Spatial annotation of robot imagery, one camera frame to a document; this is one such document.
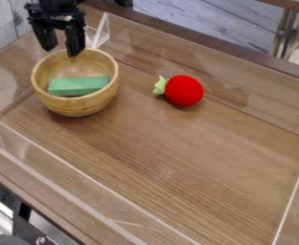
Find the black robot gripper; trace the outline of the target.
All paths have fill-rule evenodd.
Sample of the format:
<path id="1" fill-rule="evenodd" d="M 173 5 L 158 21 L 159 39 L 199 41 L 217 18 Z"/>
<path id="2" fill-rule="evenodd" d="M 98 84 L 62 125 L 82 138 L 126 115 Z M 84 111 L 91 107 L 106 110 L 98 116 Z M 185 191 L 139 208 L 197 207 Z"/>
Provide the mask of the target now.
<path id="1" fill-rule="evenodd" d="M 86 11 L 78 5 L 86 0 L 39 0 L 27 3 L 28 21 L 42 47 L 50 52 L 59 44 L 54 29 L 66 30 L 68 56 L 86 48 Z"/>

